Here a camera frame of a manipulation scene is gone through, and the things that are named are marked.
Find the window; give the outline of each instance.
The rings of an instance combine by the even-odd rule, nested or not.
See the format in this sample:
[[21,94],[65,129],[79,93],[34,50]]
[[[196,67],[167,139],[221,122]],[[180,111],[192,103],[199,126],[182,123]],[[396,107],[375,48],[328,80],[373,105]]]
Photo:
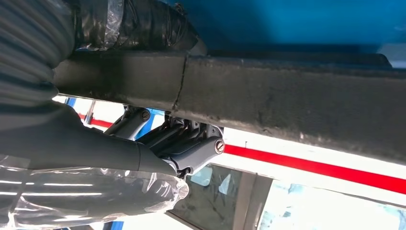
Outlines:
[[171,213],[204,230],[231,230],[242,172],[208,165],[188,176],[189,195]]
[[406,230],[406,211],[373,201],[274,180],[260,230]]

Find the window frame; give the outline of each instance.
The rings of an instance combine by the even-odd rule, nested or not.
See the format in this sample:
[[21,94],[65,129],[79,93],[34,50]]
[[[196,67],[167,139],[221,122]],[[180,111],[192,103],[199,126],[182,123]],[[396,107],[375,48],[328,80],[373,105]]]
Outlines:
[[[256,230],[259,225],[273,179],[233,167],[227,167],[214,163],[211,163],[211,165],[240,171],[242,173],[236,198],[236,209],[234,211],[232,230]],[[167,211],[166,215],[174,218],[193,230],[205,230],[188,222],[171,211]]]

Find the red stripe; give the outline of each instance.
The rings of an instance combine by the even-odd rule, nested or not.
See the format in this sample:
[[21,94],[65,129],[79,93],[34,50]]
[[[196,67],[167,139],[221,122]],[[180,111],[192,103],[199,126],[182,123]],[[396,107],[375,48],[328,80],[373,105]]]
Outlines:
[[102,121],[102,120],[95,120],[95,119],[92,119],[92,120],[90,121],[90,124],[91,124],[91,125],[95,125],[95,126],[101,126],[101,127],[108,128],[108,127],[110,127],[113,123],[110,123],[110,122],[107,122],[107,121]]
[[226,153],[406,194],[406,180],[341,166],[226,145]]
[[[78,115],[82,120],[85,119],[85,115],[82,115],[82,114],[78,114]],[[90,121],[90,124],[94,125],[94,126],[100,126],[100,127],[108,128],[108,127],[112,126],[113,123],[107,122],[107,121],[102,121],[102,120],[92,119]]]

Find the bolt head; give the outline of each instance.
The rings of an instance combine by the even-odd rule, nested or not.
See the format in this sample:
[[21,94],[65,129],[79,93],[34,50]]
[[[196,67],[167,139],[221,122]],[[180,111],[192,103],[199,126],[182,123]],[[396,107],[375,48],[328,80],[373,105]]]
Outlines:
[[151,114],[150,114],[148,111],[144,111],[144,112],[141,114],[141,119],[142,119],[143,121],[147,121],[150,117],[151,117]]
[[217,140],[214,145],[214,149],[217,154],[222,154],[224,152],[225,147],[226,145],[224,144],[224,141],[222,139]]

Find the blue panel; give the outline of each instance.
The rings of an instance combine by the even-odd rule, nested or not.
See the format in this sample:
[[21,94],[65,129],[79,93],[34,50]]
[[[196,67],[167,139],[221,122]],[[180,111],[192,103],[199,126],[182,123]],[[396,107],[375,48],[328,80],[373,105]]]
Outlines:
[[68,98],[66,99],[66,101],[65,101],[65,104],[69,105],[69,106],[72,107],[72,108],[73,108],[73,106],[75,105],[75,103],[76,103],[76,98],[68,97]]
[[406,42],[406,0],[176,2],[210,49],[374,52]]
[[162,115],[162,116],[165,115],[165,111],[162,111],[162,110],[158,110],[158,109],[148,109],[148,110],[151,114]]
[[121,230],[123,229],[124,222],[122,221],[114,221],[112,223],[112,228],[110,230]]

